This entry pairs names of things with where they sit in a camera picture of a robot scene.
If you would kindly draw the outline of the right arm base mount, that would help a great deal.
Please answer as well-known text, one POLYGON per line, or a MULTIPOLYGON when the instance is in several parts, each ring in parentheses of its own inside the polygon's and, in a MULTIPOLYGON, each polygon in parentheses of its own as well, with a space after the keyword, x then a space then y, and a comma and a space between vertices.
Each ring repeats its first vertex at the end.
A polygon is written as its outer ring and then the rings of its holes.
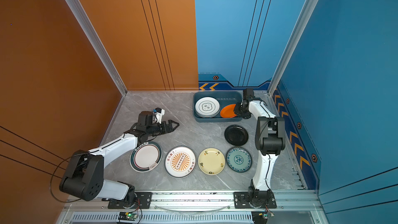
POLYGON ((257 209, 276 209, 277 203, 273 193, 260 191, 259 195, 249 195, 249 192, 235 192, 234 206, 238 209, 257 208, 257 209))

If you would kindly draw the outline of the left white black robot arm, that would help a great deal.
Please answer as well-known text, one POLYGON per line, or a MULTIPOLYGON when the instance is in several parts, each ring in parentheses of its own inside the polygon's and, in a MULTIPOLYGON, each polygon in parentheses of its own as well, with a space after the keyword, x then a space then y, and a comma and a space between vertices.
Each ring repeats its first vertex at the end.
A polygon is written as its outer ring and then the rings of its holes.
POLYGON ((165 111, 156 108, 143 111, 138 121, 119 138, 89 151, 78 150, 68 158, 59 190, 78 200, 99 198, 122 208, 138 206, 135 187, 128 183, 105 180, 104 170, 126 152, 147 145, 153 138, 174 132, 179 123, 162 119, 165 111))

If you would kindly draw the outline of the small white flower-logo plate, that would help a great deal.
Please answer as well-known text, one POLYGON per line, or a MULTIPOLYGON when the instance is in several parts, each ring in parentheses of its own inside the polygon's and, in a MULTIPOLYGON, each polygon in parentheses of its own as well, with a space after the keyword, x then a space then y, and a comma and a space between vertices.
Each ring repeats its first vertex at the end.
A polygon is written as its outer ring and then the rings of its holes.
POLYGON ((203 97, 195 103, 195 113, 202 118, 212 118, 219 114, 220 103, 213 97, 203 97))

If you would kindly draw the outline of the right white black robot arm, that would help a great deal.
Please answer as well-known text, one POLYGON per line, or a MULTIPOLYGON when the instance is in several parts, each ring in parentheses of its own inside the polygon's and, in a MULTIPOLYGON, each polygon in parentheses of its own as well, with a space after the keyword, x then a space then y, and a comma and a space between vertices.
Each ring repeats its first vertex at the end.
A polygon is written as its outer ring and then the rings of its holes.
POLYGON ((244 119, 255 117, 257 120, 255 147, 258 163, 246 201, 252 208, 275 208, 271 177, 276 160, 286 147, 284 118, 273 114, 250 88, 243 90, 243 100, 235 106, 234 113, 244 119))

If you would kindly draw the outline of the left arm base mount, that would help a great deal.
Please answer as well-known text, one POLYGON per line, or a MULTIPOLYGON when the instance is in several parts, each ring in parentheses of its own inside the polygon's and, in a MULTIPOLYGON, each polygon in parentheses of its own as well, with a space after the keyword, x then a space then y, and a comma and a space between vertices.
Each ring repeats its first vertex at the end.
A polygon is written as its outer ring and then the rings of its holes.
POLYGON ((111 199, 108 202, 108 209, 150 209, 152 192, 136 192, 134 200, 130 203, 124 200, 111 199))

